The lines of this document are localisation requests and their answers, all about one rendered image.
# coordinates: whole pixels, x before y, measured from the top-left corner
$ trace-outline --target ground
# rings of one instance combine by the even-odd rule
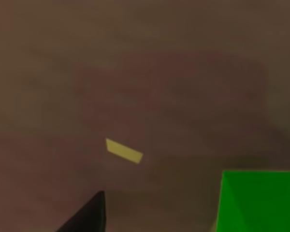
[[[225,168],[290,169],[290,0],[0,0],[0,232],[100,189],[110,232],[207,232]]]

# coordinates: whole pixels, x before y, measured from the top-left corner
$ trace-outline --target green cube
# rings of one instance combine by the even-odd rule
[[[216,232],[290,232],[290,172],[224,171]]]

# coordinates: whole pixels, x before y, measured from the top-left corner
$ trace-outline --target brown surface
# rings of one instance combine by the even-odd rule
[[[290,0],[0,0],[0,232],[101,188],[110,231],[208,231],[223,168],[290,169],[269,121],[290,133]]]

